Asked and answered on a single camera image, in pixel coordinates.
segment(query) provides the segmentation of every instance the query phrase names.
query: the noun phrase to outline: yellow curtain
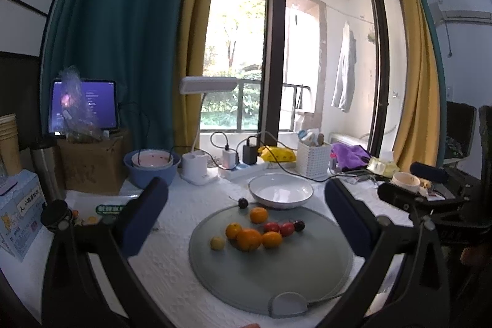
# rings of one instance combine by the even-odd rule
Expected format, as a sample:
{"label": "yellow curtain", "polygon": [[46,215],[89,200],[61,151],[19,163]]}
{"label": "yellow curtain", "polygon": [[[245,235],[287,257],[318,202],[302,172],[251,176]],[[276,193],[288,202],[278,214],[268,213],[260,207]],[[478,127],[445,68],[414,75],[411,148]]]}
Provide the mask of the yellow curtain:
{"label": "yellow curtain", "polygon": [[420,0],[402,0],[407,33],[407,89],[393,148],[403,171],[413,162],[435,166],[439,145],[439,82],[424,9]]}
{"label": "yellow curtain", "polygon": [[191,145],[199,126],[200,95],[180,95],[181,78],[201,76],[211,0],[183,0],[173,82],[175,145]]}

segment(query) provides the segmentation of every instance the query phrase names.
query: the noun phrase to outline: blue bowl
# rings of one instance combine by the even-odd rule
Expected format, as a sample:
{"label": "blue bowl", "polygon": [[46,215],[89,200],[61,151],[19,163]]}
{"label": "blue bowl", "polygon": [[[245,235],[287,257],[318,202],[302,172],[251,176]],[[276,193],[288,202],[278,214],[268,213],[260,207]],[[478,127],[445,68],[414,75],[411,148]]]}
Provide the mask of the blue bowl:
{"label": "blue bowl", "polygon": [[152,178],[154,177],[162,178],[164,181],[166,181],[167,186],[171,185],[171,182],[173,182],[174,176],[178,171],[178,165],[181,162],[181,157],[179,154],[175,152],[171,152],[174,160],[172,166],[163,169],[147,170],[147,169],[136,168],[133,166],[133,163],[131,162],[131,157],[135,153],[138,153],[138,150],[127,153],[123,158],[123,162],[128,167],[130,173],[129,176],[130,182],[133,185],[135,185],[140,189],[144,189],[149,184],[149,182],[152,181]]}

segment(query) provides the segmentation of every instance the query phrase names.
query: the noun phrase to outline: window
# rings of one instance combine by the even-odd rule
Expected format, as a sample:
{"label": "window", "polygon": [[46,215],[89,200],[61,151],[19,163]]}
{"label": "window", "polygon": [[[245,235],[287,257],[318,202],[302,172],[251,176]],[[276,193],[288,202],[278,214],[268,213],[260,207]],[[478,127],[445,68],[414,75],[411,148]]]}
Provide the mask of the window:
{"label": "window", "polygon": [[203,74],[239,85],[207,95],[202,146],[215,130],[234,146],[260,129],[295,146],[296,132],[320,128],[330,142],[391,149],[406,51],[399,0],[212,0]]}

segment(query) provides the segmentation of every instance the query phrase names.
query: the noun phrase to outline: green label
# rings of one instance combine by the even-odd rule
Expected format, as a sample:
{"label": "green label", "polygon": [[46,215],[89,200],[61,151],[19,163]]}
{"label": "green label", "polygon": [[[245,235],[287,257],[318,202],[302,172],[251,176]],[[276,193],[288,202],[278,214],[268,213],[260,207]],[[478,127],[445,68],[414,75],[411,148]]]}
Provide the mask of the green label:
{"label": "green label", "polygon": [[106,214],[120,214],[124,207],[124,204],[100,204],[98,207],[95,208],[95,212],[100,216],[104,216]]}

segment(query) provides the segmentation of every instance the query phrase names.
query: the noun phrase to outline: wall socket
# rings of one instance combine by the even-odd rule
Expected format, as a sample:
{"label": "wall socket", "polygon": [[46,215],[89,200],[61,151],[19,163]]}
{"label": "wall socket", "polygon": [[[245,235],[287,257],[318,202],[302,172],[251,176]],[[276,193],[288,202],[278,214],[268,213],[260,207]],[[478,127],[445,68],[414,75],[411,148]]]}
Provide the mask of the wall socket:
{"label": "wall socket", "polygon": [[449,85],[446,87],[446,100],[448,102],[453,101],[453,86],[452,85]]}

